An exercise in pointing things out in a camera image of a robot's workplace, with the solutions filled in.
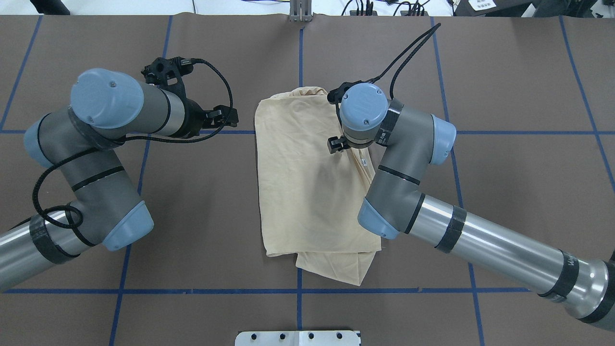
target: white floor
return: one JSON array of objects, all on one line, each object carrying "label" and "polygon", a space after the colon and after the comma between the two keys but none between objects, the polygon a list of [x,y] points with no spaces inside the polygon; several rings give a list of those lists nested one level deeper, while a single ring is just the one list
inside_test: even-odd
[{"label": "white floor", "polygon": [[[274,1],[242,1],[242,0],[63,0],[66,7],[75,15],[168,15],[181,12],[195,12],[210,15],[259,15],[259,14],[287,14],[290,6],[287,2]],[[312,0],[314,13],[327,15],[340,15],[346,0]],[[378,15],[392,15],[397,7],[387,5],[383,0],[374,3],[374,10]],[[348,10],[354,10],[357,6],[352,3]],[[425,4],[429,15],[451,16],[453,11],[446,0],[429,0]],[[615,10],[613,6],[604,6],[602,0],[592,7],[594,13],[599,13],[608,18],[613,18]],[[524,17],[533,13],[528,10]],[[38,14],[34,6],[27,0],[2,0],[0,1],[0,14]]]}]

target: beige cloth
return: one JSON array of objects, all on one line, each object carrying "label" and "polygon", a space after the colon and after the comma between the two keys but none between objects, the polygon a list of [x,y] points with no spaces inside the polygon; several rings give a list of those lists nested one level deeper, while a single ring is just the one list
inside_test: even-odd
[{"label": "beige cloth", "polygon": [[320,87],[262,100],[254,124],[267,256],[297,253],[298,268],[360,285],[381,250],[357,221],[375,174],[369,152],[329,154],[327,139],[341,129]]}]

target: white bracket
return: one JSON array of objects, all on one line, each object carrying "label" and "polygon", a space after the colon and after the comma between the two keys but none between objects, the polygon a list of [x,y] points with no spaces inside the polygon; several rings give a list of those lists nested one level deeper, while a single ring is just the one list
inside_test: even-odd
[{"label": "white bracket", "polygon": [[290,0],[290,21],[311,22],[312,0]]},{"label": "white bracket", "polygon": [[235,346],[361,346],[359,331],[241,332]]}]

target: robotic arm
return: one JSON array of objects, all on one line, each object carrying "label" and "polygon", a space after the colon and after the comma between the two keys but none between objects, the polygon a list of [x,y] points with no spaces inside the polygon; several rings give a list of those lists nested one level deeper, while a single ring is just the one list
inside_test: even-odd
[{"label": "robotic arm", "polygon": [[344,83],[328,101],[343,130],[328,140],[332,154],[373,142],[386,147],[359,212],[363,228],[387,239],[416,236],[562,304],[581,322],[615,331],[613,259],[578,259],[419,191],[427,165],[442,164],[453,147],[452,124],[388,100],[367,82]]},{"label": "robotic arm", "polygon": [[[211,67],[226,84],[231,104],[204,111],[186,97],[182,76],[195,63]],[[94,68],[81,74],[71,91],[71,105],[45,115],[25,134],[27,152],[48,168],[60,168],[77,200],[42,210],[0,237],[0,292],[77,257],[96,244],[115,251],[149,233],[154,222],[132,185],[114,148],[130,133],[182,138],[201,129],[237,126],[237,111],[226,80],[202,59],[157,58],[141,72],[146,83],[127,74]],[[161,142],[198,142],[153,138]]]}]

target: blue joint cap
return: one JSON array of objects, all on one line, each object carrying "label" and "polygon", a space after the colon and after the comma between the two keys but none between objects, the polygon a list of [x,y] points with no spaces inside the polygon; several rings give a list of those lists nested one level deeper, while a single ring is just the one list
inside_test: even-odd
[{"label": "blue joint cap", "polygon": [[339,107],[342,125],[353,131],[369,131],[384,120],[389,101],[374,84],[360,83],[346,91]]},{"label": "blue joint cap", "polygon": [[71,89],[71,106],[84,123],[117,129],[133,121],[143,108],[143,89],[134,78],[92,68],[83,72]]},{"label": "blue joint cap", "polygon": [[455,125],[444,121],[435,115],[431,115],[434,120],[434,151],[431,154],[431,164],[442,164],[455,143],[457,129]]},{"label": "blue joint cap", "polygon": [[30,128],[26,131],[26,134],[23,136],[23,146],[26,147],[26,151],[31,158],[33,158],[41,166],[49,168],[54,164],[52,164],[47,157],[45,157],[45,154],[42,153],[41,144],[38,140],[38,130],[41,126],[41,121],[42,119],[34,123],[34,125],[30,126]]},{"label": "blue joint cap", "polygon": [[139,202],[117,223],[103,240],[110,251],[120,250],[148,234],[154,228],[154,220],[149,214],[145,201]]},{"label": "blue joint cap", "polygon": [[359,211],[358,220],[361,227],[383,238],[395,239],[399,234],[399,231],[391,226],[391,224],[385,220],[365,198],[363,199],[363,204]]}]

